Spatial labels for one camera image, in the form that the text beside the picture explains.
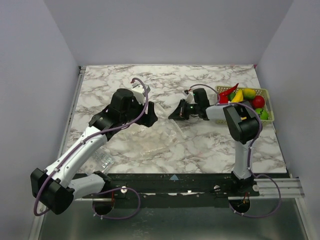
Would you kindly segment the red chili pepper toy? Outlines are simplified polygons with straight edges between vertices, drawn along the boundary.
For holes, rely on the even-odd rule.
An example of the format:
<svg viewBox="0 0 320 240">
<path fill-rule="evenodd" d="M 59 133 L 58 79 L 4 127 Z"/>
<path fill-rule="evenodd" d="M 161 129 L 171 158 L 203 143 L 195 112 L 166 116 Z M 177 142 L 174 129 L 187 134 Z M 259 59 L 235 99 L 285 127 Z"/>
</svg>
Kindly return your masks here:
<svg viewBox="0 0 320 240">
<path fill-rule="evenodd" d="M 238 83 L 236 85 L 234 85 L 233 87 L 223 91 L 223 92 L 220 92 L 219 95 L 220 96 L 224 96 L 224 97 L 228 97 L 233 91 L 235 91 L 238 87 Z"/>
</svg>

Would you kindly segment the green watermelon toy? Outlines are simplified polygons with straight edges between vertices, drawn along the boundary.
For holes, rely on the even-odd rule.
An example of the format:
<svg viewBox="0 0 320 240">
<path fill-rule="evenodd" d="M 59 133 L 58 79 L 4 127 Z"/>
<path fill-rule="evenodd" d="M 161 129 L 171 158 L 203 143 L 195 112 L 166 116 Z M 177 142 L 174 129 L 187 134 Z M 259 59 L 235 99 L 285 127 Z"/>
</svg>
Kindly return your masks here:
<svg viewBox="0 0 320 240">
<path fill-rule="evenodd" d="M 268 112 L 264 108 L 256 108 L 255 112 L 258 114 L 262 121 L 266 121 L 269 118 Z"/>
</svg>

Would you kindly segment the yellow lemon toy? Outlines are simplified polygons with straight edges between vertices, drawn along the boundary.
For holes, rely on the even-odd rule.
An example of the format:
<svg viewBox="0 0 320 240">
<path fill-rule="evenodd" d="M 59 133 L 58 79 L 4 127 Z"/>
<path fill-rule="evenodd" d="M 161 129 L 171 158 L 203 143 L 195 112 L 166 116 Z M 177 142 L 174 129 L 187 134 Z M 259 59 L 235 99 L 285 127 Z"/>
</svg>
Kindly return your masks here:
<svg viewBox="0 0 320 240">
<path fill-rule="evenodd" d="M 251 88 L 242 89 L 243 98 L 247 100 L 253 100 L 256 97 L 256 91 Z"/>
</svg>

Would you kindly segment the clear zip top bag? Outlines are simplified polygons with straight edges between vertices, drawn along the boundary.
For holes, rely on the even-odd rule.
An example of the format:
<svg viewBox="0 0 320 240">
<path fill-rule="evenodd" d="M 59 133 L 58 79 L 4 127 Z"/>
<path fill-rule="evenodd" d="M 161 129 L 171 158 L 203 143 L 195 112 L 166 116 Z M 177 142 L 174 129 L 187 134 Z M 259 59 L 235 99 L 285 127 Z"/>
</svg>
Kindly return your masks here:
<svg viewBox="0 0 320 240">
<path fill-rule="evenodd" d="M 159 103 L 154 105 L 154 110 L 158 120 L 151 127 L 132 124 L 120 134 L 125 146 L 123 154 L 126 157 L 147 158 L 187 138 L 178 124 L 168 119 L 168 113 Z"/>
</svg>

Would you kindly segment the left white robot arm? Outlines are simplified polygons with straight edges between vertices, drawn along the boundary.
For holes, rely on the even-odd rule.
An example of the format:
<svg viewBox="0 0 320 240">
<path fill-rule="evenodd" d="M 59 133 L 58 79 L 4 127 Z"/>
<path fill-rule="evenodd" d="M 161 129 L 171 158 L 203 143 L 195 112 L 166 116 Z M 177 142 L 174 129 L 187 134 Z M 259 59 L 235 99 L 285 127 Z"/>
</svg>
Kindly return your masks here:
<svg viewBox="0 0 320 240">
<path fill-rule="evenodd" d="M 110 104 L 92 117 L 80 138 L 60 158 L 44 170 L 36 168 L 31 173 L 35 202 L 59 215 L 77 198 L 89 194 L 107 197 L 111 185 L 103 173 L 78 180 L 74 180 L 74 176 L 119 131 L 132 124 L 149 128 L 158 120 L 149 92 L 150 88 L 142 85 L 117 89 Z"/>
</svg>

